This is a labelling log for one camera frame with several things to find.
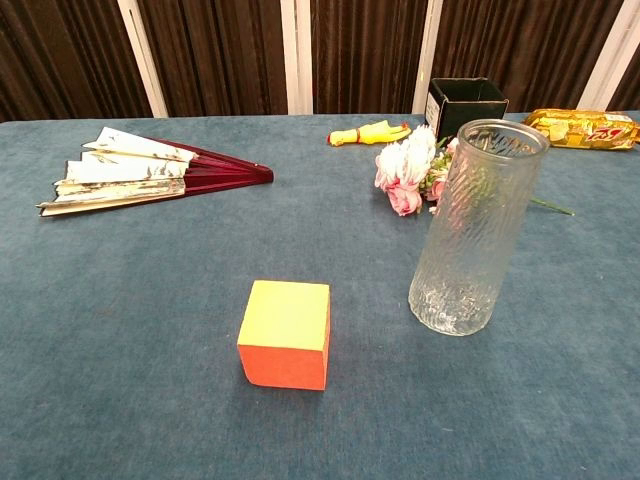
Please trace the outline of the pink artificial flower bouquet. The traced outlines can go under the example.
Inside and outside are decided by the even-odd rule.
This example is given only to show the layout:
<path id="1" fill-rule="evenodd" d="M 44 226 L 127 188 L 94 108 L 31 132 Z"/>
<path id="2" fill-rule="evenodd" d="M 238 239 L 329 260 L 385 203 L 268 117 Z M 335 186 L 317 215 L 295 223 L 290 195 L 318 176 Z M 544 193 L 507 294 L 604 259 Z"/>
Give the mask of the pink artificial flower bouquet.
<path id="1" fill-rule="evenodd" d="M 387 145 L 375 158 L 374 185 L 382 190 L 393 210 L 400 216 L 418 214 L 423 203 L 434 214 L 446 186 L 447 177 L 458 146 L 458 139 L 438 142 L 427 125 L 411 129 L 408 125 L 378 124 L 382 132 L 376 137 Z"/>

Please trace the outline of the clear textured glass vase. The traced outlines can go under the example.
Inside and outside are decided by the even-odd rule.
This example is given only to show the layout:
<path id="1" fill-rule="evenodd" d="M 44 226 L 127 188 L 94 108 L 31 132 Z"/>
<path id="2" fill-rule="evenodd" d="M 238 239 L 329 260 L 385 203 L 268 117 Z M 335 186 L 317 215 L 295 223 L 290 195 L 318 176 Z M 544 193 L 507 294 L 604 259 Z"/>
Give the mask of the clear textured glass vase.
<path id="1" fill-rule="evenodd" d="M 549 142 L 501 119 L 470 121 L 457 139 L 408 302 L 428 328 L 467 336 L 492 315 Z"/>

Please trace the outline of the yellow and orange cube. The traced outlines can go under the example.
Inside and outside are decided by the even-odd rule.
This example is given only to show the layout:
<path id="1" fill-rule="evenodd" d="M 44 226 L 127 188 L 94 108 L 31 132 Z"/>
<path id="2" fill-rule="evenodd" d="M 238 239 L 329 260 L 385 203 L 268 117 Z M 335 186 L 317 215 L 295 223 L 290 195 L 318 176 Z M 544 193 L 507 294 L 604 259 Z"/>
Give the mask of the yellow and orange cube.
<path id="1" fill-rule="evenodd" d="M 326 389 L 331 333 L 327 284 L 256 280 L 237 348 L 257 386 Z"/>

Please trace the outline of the yellow rubber chicken toy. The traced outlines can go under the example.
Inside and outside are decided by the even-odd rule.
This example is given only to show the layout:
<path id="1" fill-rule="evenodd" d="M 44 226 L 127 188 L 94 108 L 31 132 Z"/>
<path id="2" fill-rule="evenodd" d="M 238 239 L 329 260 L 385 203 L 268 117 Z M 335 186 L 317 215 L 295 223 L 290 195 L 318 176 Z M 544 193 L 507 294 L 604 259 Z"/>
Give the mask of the yellow rubber chicken toy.
<path id="1" fill-rule="evenodd" d="M 344 144 L 392 143 L 404 139 L 411 132 L 412 129 L 407 123 L 390 126 L 387 120 L 383 120 L 349 130 L 332 131 L 327 136 L 327 142 L 334 147 Z"/>

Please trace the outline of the black open cardboard box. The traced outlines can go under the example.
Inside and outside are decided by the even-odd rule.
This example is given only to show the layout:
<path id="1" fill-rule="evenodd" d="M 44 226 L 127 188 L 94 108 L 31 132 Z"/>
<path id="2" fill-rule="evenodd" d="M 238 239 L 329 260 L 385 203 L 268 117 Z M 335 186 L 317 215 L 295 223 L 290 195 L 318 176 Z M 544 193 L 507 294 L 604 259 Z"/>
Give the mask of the black open cardboard box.
<path id="1" fill-rule="evenodd" d="M 502 119 L 509 100 L 485 77 L 433 78 L 425 106 L 425 121 L 437 140 L 455 136 L 465 123 Z"/>

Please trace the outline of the red and white folding fan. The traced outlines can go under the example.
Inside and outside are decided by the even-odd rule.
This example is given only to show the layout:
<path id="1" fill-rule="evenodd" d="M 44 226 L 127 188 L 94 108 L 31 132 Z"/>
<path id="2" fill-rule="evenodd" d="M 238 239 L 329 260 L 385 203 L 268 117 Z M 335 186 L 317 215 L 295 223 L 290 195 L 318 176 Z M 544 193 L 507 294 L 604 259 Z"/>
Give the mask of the red and white folding fan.
<path id="1" fill-rule="evenodd" d="M 165 139 L 104 127 L 66 163 L 56 197 L 36 207 L 43 217 L 118 208 L 271 183 L 255 162 Z"/>

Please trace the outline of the blue felt table cloth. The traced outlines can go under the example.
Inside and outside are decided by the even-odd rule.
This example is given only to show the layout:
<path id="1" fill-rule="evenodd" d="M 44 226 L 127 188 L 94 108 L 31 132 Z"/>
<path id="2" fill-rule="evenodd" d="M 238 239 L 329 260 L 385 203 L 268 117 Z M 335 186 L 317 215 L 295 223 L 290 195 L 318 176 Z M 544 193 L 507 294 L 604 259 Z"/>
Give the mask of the blue felt table cloth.
<path id="1" fill-rule="evenodd" d="M 366 115 L 114 119 L 269 185 L 42 218 L 101 119 L 0 124 L 0 480 L 640 480 L 640 148 L 551 149 L 490 323 L 421 325 L 429 217 L 374 187 Z M 256 280 L 327 284 L 326 389 L 263 387 Z"/>

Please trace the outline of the dark brown curtain panel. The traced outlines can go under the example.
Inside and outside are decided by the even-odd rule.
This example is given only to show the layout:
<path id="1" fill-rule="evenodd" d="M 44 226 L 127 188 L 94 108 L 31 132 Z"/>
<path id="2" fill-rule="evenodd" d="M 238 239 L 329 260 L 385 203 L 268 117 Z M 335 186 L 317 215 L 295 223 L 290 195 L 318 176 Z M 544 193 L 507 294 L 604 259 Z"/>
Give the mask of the dark brown curtain panel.
<path id="1" fill-rule="evenodd" d="M 171 117 L 286 114 L 280 0 L 137 0 Z"/>
<path id="2" fill-rule="evenodd" d="M 577 107 L 624 0 L 443 0 L 432 74 L 493 82 L 511 112 Z"/>
<path id="3" fill-rule="evenodd" d="M 429 0 L 310 0 L 316 114 L 412 110 Z"/>
<path id="4" fill-rule="evenodd" d="M 0 123 L 151 114 L 117 0 L 0 0 Z"/>
<path id="5" fill-rule="evenodd" d="M 607 110 L 640 110 L 640 45 L 636 48 Z"/>

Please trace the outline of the gold snack package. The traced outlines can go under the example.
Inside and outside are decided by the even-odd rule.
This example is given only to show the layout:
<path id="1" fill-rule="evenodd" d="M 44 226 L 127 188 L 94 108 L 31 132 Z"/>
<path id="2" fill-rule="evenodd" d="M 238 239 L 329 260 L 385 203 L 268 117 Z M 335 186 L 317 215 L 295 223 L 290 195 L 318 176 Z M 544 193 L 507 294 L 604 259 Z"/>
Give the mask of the gold snack package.
<path id="1" fill-rule="evenodd" d="M 621 112 L 536 109 L 524 124 L 538 130 L 553 147 L 630 150 L 640 142 L 640 124 Z"/>

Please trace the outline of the white frame post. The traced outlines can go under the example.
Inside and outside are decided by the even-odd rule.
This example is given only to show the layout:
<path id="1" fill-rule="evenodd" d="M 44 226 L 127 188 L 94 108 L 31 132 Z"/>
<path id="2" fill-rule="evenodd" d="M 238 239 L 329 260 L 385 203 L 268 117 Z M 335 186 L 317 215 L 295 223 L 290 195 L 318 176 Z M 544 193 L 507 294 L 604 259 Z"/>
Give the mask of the white frame post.
<path id="1" fill-rule="evenodd" d="M 168 110 L 138 0 L 117 0 L 117 4 L 153 117 L 167 118 Z"/>
<path id="2" fill-rule="evenodd" d="M 444 0 L 428 0 L 415 81 L 412 114 L 425 111 Z"/>
<path id="3" fill-rule="evenodd" d="M 310 0 L 279 0 L 289 115 L 312 115 L 313 56 Z"/>
<path id="4" fill-rule="evenodd" d="M 640 45 L 640 0 L 624 0 L 577 104 L 605 111 Z"/>

